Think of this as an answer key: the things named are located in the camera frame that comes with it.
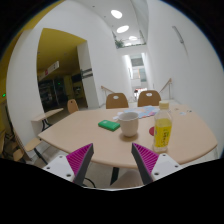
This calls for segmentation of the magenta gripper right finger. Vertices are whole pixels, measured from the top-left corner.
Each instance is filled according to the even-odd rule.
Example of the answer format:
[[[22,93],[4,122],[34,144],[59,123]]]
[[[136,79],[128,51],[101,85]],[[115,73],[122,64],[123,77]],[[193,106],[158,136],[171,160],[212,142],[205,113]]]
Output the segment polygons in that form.
[[[137,143],[132,144],[132,155],[138,166],[144,185],[159,180],[182,169],[168,154],[157,154]]]

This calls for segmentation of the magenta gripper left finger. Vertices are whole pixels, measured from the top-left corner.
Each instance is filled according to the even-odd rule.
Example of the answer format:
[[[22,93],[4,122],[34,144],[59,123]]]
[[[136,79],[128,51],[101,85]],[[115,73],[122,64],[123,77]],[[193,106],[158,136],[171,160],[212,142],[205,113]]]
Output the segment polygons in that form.
[[[67,156],[57,156],[44,170],[81,186],[93,154],[93,144],[87,144]]]

